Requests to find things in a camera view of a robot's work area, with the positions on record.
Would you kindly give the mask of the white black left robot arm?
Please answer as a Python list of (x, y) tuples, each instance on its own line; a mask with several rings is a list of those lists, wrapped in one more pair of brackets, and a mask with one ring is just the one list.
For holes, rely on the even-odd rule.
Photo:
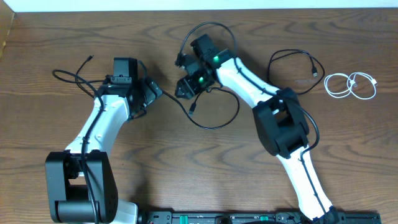
[(121, 200), (109, 162), (119, 130), (162, 95), (153, 79), (107, 78), (93, 110), (64, 151), (45, 160), (50, 216), (57, 223), (136, 223), (139, 209)]

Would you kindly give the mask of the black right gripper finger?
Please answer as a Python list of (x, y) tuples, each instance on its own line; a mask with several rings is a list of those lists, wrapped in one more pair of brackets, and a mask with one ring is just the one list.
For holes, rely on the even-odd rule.
[(176, 97), (186, 97), (188, 94), (188, 86), (186, 83), (186, 79), (181, 78), (178, 82), (177, 82), (177, 86), (175, 89), (175, 96)]
[(178, 88), (178, 97), (190, 100), (195, 96), (195, 92), (190, 88), (189, 85), (182, 85)]

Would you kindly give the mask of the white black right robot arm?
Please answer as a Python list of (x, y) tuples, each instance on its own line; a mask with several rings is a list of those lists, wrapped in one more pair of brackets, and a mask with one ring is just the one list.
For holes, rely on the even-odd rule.
[(251, 107), (258, 138), (282, 163), (300, 211), (314, 223), (338, 223), (338, 213), (324, 193), (310, 157), (317, 144), (309, 143), (308, 126), (316, 123), (293, 90), (281, 90), (261, 80), (229, 50), (209, 50), (194, 57), (179, 53), (175, 64), (187, 73), (177, 83), (176, 97), (191, 99), (214, 82), (232, 90)]

